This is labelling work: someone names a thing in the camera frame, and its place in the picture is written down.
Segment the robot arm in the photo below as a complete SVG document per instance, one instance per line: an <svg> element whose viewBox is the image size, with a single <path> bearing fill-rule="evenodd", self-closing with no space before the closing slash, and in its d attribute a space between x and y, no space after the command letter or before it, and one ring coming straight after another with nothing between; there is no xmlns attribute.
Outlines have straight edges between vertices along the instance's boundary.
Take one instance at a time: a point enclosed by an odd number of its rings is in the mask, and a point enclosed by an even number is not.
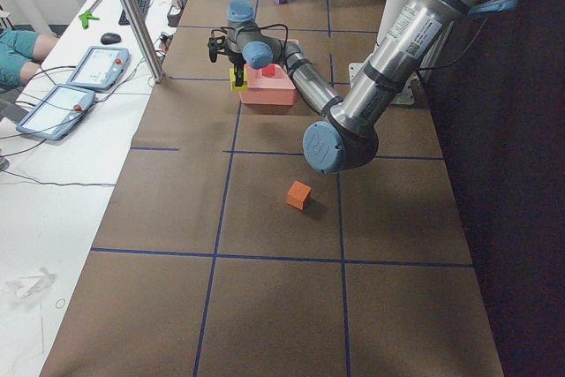
<svg viewBox="0 0 565 377"><path fill-rule="evenodd" d="M229 3L228 24L223 36L209 39L209 56L212 61L218 54L228 56L238 85L246 65L256 70L281 66L304 101L322 117L305 130L305 159L321 173L336 173L361 167L375 157L379 145L375 123L446 26L465 16L510 10L517 2L407 0L345 97L321 77L295 42L264 35L247 0Z"/></svg>

